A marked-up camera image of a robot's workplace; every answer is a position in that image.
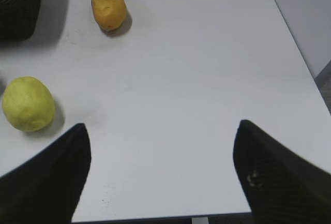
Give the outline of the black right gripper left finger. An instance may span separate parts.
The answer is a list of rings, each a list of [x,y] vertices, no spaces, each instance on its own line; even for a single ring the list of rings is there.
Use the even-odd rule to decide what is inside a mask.
[[[91,159],[87,129],[78,123],[1,176],[1,223],[71,223]]]

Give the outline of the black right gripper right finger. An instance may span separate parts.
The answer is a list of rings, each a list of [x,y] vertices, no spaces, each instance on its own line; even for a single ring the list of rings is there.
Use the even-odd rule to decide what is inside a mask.
[[[249,120],[239,124],[233,162],[255,223],[330,223],[330,174]]]

